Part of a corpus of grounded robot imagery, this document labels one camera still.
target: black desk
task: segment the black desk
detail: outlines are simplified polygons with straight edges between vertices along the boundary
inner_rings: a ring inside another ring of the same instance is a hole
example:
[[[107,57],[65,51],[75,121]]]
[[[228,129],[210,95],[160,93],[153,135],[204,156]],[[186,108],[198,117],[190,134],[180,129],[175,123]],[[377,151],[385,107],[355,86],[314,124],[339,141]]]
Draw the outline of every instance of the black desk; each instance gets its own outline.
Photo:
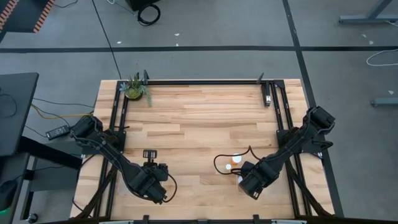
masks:
[[[34,179],[34,170],[26,169],[30,156],[52,161],[76,170],[81,165],[80,158],[22,136],[38,78],[39,74],[37,73],[0,75],[0,88],[2,89],[0,95],[8,94],[12,96],[17,108],[15,115],[8,118],[0,118],[0,184],[20,176],[17,179],[18,187],[12,205],[7,212],[0,214],[1,224],[12,223],[23,180]],[[15,104],[12,100],[4,101],[4,99],[0,99],[0,110],[3,110],[0,112],[9,110],[9,108],[14,109]],[[32,202],[34,191],[30,187],[28,188],[29,194],[25,198],[21,220],[27,218],[30,203]]]

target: black metal frame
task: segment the black metal frame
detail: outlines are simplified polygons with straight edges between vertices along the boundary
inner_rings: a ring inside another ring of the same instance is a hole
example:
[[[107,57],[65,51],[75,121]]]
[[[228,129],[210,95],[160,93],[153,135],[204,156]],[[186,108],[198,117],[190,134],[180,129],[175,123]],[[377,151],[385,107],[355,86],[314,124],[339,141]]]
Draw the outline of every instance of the black metal frame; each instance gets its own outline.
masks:
[[[113,109],[112,109],[112,114],[111,114],[111,122],[109,124],[109,128],[111,130],[113,130],[115,128],[114,124],[116,122],[116,114],[118,112],[118,103],[119,103],[119,98],[120,98],[120,94],[121,94],[121,92],[119,91],[119,86],[123,82],[124,81],[118,81],[117,85],[116,85],[116,92],[115,92]],[[282,101],[284,104],[283,107],[284,107],[286,118],[287,118],[288,128],[293,127],[293,121],[292,121],[292,117],[290,114],[289,102],[287,100],[287,94],[286,94],[285,85],[284,85],[283,80],[148,80],[147,84],[148,85],[258,85],[259,88],[262,88],[263,85],[271,85],[272,98],[274,101],[275,113],[276,113],[279,131],[283,131],[284,126],[283,126],[282,115],[281,115],[281,111],[280,111],[280,107],[279,107],[277,88],[280,89],[280,93],[282,95]],[[129,101],[125,97],[124,101],[123,101],[123,108],[122,108],[122,114],[121,114],[119,128],[124,127],[128,102]],[[303,174],[300,156],[294,155],[294,159],[295,159],[295,165],[296,165],[298,176],[304,181],[304,174]],[[101,168],[101,177],[99,180],[99,185],[101,185],[101,183],[104,181],[107,168],[108,168],[108,162],[104,159],[103,165]],[[297,217],[301,216],[300,210],[299,210],[299,203],[297,200],[297,193],[295,190],[295,185],[294,185],[293,179],[289,175],[287,177],[288,177],[288,183],[289,183],[290,198],[292,200],[292,208],[294,211],[294,216],[295,216],[295,218],[297,218]],[[116,185],[116,177],[111,181],[111,185],[109,188],[108,201],[106,203],[106,216],[105,217],[108,217],[108,218],[111,217],[115,185]],[[304,202],[304,207],[305,207],[305,214],[312,215],[311,207],[310,207],[310,204],[309,204],[307,198],[304,196],[304,194],[302,195],[302,197],[303,197],[303,202]],[[93,218],[99,217],[100,206],[101,206],[101,204],[99,201],[97,204],[96,210],[95,210],[97,212],[94,213]],[[253,223],[253,220],[211,220],[211,223]],[[178,223],[178,222],[186,223],[186,222],[190,222],[190,221],[197,222],[198,220],[156,220],[156,221],[150,221],[150,222],[151,223]],[[271,220],[258,219],[257,223],[269,223],[270,221]],[[145,223],[145,222],[144,221],[140,222],[139,220],[135,220],[134,223]]]

